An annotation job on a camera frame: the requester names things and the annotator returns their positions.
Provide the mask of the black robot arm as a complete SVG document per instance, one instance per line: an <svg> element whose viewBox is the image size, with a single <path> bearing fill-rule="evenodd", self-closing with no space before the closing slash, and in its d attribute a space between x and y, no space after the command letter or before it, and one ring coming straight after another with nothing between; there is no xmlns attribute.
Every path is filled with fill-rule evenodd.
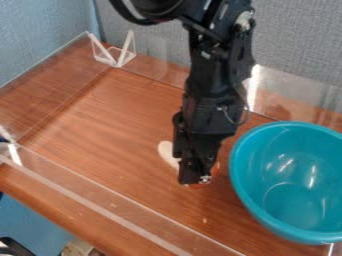
<svg viewBox="0 0 342 256"><path fill-rule="evenodd" d="M183 185L211 181L221 142L248 119L243 81L251 77L255 19L251 0L108 0L141 26L177 20L188 31L191 66L172 117L172 157Z"/></svg>

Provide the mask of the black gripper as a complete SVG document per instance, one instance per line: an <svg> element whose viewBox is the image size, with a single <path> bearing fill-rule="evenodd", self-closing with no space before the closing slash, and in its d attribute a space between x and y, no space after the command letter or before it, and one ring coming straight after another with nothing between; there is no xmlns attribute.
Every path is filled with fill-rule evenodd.
<svg viewBox="0 0 342 256"><path fill-rule="evenodd" d="M172 156L179 158L177 181L183 185L211 181L223 135L233 135L244 123L241 82L248 77L249 55L243 50L220 55L191 52L181 107L172 118Z"/></svg>

